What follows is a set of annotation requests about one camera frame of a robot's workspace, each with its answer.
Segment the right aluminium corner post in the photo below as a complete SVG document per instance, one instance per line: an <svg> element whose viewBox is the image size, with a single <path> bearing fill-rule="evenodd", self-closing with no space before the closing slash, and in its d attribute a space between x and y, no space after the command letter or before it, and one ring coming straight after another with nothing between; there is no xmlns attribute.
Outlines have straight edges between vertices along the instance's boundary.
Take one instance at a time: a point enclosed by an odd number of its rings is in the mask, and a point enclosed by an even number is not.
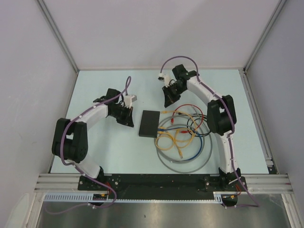
<svg viewBox="0 0 304 228"><path fill-rule="evenodd" d="M261 47L263 46L266 38L268 37L271 29L273 28L273 26L275 25L276 21L278 20L281 12L283 11L285 5L288 3L288 0L279 0L273 13L271 14L270 19L268 20L261 36L258 39L258 42L256 43L253 51L251 52L249 59L247 60L247 62L245 63L244 67L243 67L243 71L247 72L249 70L249 68L251 67L253 61L255 60L256 56L258 55Z"/></svg>

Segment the black network switch box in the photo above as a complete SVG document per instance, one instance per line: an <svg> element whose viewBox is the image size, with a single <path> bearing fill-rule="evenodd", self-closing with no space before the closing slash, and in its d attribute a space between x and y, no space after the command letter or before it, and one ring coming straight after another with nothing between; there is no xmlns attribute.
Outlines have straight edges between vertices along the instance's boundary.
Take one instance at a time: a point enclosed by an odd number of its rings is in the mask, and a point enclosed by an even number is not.
<svg viewBox="0 0 304 228"><path fill-rule="evenodd" d="M160 111L143 110L139 132L140 137L156 138Z"/></svg>

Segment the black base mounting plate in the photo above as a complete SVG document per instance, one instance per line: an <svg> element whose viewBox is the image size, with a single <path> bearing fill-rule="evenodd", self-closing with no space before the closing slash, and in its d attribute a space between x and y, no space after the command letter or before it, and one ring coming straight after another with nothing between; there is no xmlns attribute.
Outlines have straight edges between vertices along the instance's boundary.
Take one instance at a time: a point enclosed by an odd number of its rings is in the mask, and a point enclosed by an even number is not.
<svg viewBox="0 0 304 228"><path fill-rule="evenodd" d="M232 186L224 189L219 184L219 175L211 174L108 174L104 175L106 182L103 186L81 176L78 181L79 191L105 191L109 197L136 196L198 196L208 192L221 192L224 201L233 205L238 195L244 192L246 179L241 177Z"/></svg>

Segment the left aluminium corner post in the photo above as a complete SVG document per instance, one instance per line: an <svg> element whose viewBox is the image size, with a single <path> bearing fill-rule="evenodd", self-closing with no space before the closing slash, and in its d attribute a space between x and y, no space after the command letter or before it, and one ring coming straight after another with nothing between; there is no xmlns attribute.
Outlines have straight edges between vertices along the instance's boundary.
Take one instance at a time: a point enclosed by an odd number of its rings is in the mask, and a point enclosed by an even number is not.
<svg viewBox="0 0 304 228"><path fill-rule="evenodd" d="M73 68L74 72L76 74L78 74L79 72L79 67L76 64L76 61L74 60L72 53L67 45L67 43L65 42L59 27L57 25L57 23L55 22L47 4L45 3L44 0L35 0L38 8L40 9L46 23L48 24L51 32L53 33L56 41L59 44L59 47L61 48L62 52L64 53L65 57L67 58L68 62L70 63L71 67Z"/></svg>

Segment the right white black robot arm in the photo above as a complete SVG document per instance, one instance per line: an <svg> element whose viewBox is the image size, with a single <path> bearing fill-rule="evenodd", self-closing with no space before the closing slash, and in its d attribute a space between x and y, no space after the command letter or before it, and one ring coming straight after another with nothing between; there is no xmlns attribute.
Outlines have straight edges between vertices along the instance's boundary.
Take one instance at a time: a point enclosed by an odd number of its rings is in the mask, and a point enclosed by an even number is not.
<svg viewBox="0 0 304 228"><path fill-rule="evenodd" d="M207 125L215 134L220 155L219 185L223 190L231 190L240 179L240 168L234 155L233 134L237 122L232 96L222 96L209 87L195 70L187 71L183 65L172 69L175 82L162 72L158 79L164 82L164 107L177 102L181 94L190 91L207 106Z"/></svg>

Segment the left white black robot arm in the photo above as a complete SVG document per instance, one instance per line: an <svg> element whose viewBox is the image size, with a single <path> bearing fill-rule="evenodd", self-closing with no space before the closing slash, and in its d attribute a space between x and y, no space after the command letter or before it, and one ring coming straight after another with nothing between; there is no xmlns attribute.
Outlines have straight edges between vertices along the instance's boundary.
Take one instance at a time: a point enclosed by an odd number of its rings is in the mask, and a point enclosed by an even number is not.
<svg viewBox="0 0 304 228"><path fill-rule="evenodd" d="M88 184L95 190L101 189L106 177L101 166L88 155L88 130L100 120L113 117L118 124L134 127L133 102L135 95L125 94L109 88L105 96L93 101L93 106L74 119L57 120L52 153L66 166L74 166L88 178Z"/></svg>

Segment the aluminium corner post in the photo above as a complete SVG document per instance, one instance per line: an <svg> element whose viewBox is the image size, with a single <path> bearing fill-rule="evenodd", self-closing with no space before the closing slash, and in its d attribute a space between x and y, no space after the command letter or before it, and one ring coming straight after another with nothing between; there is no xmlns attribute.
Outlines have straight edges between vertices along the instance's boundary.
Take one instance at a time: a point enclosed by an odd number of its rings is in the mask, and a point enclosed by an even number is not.
<svg viewBox="0 0 304 228"><path fill-rule="evenodd" d="M73 68L74 72L76 74L78 74L79 72L79 67L76 64L76 61L74 60L72 53L67 45L67 43L65 42L59 27L57 25L57 23L55 22L47 4L45 3L44 0L35 0L38 8L40 9L46 23L48 24L51 32L53 33L56 41L59 44L59 47L61 48L62 52L64 53L65 57L67 58L68 62L70 63L71 67Z"/></svg>
<svg viewBox="0 0 304 228"><path fill-rule="evenodd" d="M263 46L266 38L268 37L271 29L273 28L273 26L275 25L276 21L278 20L281 12L283 11L285 5L288 3L288 0L279 0L273 13L271 14L270 19L268 20L261 36L258 39L258 42L256 43L253 51L251 52L249 59L247 60L247 62L245 63L244 67L243 67L243 71L247 72L249 70L249 68L251 67L253 61L255 60L256 56L258 55L261 47Z"/></svg>

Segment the right aluminium side rail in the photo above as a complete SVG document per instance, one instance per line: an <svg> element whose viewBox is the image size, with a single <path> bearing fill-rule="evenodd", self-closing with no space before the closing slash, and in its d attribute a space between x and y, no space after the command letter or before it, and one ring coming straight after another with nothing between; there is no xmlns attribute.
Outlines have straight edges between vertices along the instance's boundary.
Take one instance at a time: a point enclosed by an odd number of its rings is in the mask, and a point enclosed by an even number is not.
<svg viewBox="0 0 304 228"><path fill-rule="evenodd" d="M242 80L242 84L243 84L243 87L244 87L244 90L245 90L245 93L246 93L246 96L247 96L247 100L248 100L248 103L249 103L249 107L250 107L252 116L253 116L253 119L254 119L254 123L255 123L255 127L256 127L256 130L257 130L258 137L259 137L259 141L260 141L260 144L262 146L262 150L263 150L264 158L265 158L265 161L266 161L268 173L269 174L278 174L277 168L276 168L276 163L275 163L273 155L272 155L272 151L271 151L271 148L270 148L270 145L269 145L269 141L268 141L267 136L266 136L266 132L265 132L265 129L264 129L264 126L263 126L263 123L262 123L260 113L259 113L258 108L257 108L257 104L256 104L256 101L255 101L255 98L254 98L254 94L252 92L252 88L250 86L250 83L249 83L249 80L248 80L248 77L247 77L247 73L246 73L245 70L240 69L239 74L240 74L240 78Z"/></svg>

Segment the aluminium front frame rail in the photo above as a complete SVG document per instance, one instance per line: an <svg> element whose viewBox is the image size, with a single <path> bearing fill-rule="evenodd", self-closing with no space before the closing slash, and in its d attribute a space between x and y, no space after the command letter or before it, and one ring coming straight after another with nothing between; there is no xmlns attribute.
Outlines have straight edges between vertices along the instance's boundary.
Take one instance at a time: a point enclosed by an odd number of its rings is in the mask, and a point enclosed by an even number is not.
<svg viewBox="0 0 304 228"><path fill-rule="evenodd" d="M243 174L240 179L225 183L217 174L107 174L106 183L114 190L128 187L194 188L205 191L248 190L250 193L292 193L286 174ZM36 192L106 191L80 174L41 174Z"/></svg>

